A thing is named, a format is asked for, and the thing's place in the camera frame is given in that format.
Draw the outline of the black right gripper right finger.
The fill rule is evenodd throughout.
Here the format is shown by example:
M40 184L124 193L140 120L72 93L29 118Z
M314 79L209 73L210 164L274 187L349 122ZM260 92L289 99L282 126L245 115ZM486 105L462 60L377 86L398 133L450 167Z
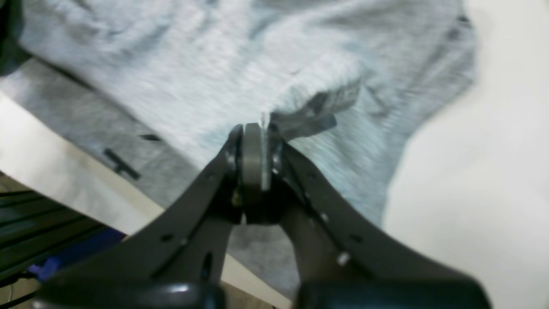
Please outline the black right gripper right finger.
M473 277L389 236L358 213L310 160L266 131L269 221L293 245L297 309L490 309Z

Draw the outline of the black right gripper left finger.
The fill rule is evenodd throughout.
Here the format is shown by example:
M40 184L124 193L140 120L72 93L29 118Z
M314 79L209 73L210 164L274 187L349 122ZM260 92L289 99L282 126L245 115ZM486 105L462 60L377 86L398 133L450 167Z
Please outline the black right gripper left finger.
M36 309L224 309L228 238L262 192L262 129L237 125L218 155L155 221L60 272Z

